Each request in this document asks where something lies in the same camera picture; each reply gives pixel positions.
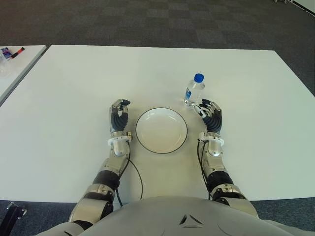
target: bottle label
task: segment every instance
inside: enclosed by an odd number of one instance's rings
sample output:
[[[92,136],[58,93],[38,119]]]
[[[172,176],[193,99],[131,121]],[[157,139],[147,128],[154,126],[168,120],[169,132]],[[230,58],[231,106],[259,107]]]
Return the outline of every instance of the bottle label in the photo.
[[[190,96],[191,96],[191,92],[190,92],[190,90],[187,88],[187,89],[186,89],[185,98],[188,100],[188,99],[190,98]]]

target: plastic bottle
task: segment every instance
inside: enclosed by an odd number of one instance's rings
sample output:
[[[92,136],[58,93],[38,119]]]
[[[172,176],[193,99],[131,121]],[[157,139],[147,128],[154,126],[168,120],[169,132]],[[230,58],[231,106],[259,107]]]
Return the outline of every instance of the plastic bottle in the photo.
[[[195,78],[189,82],[184,97],[185,105],[195,106],[198,104],[201,92],[205,88],[205,84],[202,82],[203,78],[202,74],[196,74]]]

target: gray carpet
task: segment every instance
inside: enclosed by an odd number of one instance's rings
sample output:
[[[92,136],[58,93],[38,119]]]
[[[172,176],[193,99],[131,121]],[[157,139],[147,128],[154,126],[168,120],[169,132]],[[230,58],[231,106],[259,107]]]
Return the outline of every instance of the gray carpet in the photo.
[[[315,18],[272,0],[4,0],[0,45],[275,50],[315,94]],[[26,203],[12,236],[68,219],[74,204]],[[315,231],[315,198],[253,202],[260,218]],[[0,221],[7,201],[0,201]]]

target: robotic arm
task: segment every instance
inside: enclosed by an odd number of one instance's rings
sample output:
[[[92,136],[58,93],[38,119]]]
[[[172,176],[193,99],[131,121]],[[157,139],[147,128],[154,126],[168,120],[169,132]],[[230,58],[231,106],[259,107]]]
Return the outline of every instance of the robotic arm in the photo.
[[[93,183],[74,207],[69,222],[57,225],[39,236],[77,236],[113,212],[115,191],[130,158],[131,133],[124,132],[130,102],[118,99],[109,109],[111,146],[109,158],[101,166]]]
[[[207,133],[199,134],[197,151],[202,174],[209,192],[209,199],[258,217],[255,208],[241,190],[234,185],[223,164],[222,146],[224,140],[220,137],[222,127],[221,108],[215,102],[206,99],[203,99],[202,104],[194,108],[207,126]]]

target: black cable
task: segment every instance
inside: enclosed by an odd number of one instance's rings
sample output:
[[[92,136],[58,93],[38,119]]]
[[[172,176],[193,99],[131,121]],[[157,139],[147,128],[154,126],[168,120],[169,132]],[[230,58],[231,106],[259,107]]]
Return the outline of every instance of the black cable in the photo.
[[[128,161],[127,161],[127,164],[125,165],[125,167],[124,167],[124,169],[123,169],[123,171],[119,174],[119,178],[123,175],[123,173],[125,172],[125,170],[126,170],[126,168],[127,168],[127,166],[128,166],[128,164],[129,164],[129,161],[130,161],[130,154],[131,154],[131,151],[130,151],[130,144],[129,144],[129,142],[126,142],[127,144],[128,144],[128,146],[129,146],[129,157],[127,158],[128,159]]]
[[[141,196],[140,196],[140,200],[141,200],[141,199],[142,199],[142,196],[143,196],[143,182],[142,182],[141,175],[140,175],[140,173],[139,173],[139,171],[138,171],[138,168],[137,168],[136,165],[130,160],[130,153],[131,153],[131,151],[130,151],[130,144],[129,144],[129,142],[127,142],[127,143],[128,143],[128,146],[129,146],[129,157],[128,157],[128,161],[127,161],[126,166],[124,167],[123,171],[122,171],[122,172],[120,173],[120,175],[119,175],[119,178],[123,175],[123,173],[125,172],[125,170],[126,170],[128,164],[129,164],[129,162],[130,162],[130,163],[134,166],[134,168],[136,169],[136,171],[137,171],[137,173],[138,173],[138,175],[139,175],[139,178],[140,178],[140,182],[141,182]],[[118,192],[118,188],[116,189],[116,196],[117,196],[117,199],[118,199],[118,202],[119,202],[120,207],[122,207],[122,206],[123,206],[123,203],[122,203],[122,200],[120,199],[119,192]]]
[[[120,199],[119,192],[118,192],[118,188],[116,189],[116,196],[117,196],[117,199],[118,199],[118,202],[119,202],[120,207],[122,207],[122,206],[123,206],[123,203],[122,203],[122,200]]]
[[[141,175],[138,171],[138,168],[136,167],[136,165],[130,160],[130,163],[134,166],[134,168],[136,169],[136,171],[138,172],[139,178],[140,178],[140,182],[141,182],[141,196],[140,196],[140,200],[142,199],[142,195],[143,195],[143,182],[142,182],[142,178]]]
[[[205,143],[203,144],[202,155],[201,155],[201,160],[200,160],[200,158],[199,158],[199,143],[200,142],[198,142],[198,145],[197,145],[197,156],[198,156],[198,161],[199,161],[199,165],[200,165],[200,168],[201,168],[202,178],[203,178],[203,181],[205,182],[205,185],[207,187],[206,174],[205,174],[205,172],[203,171],[203,168],[202,168],[203,151],[205,149],[206,144]]]

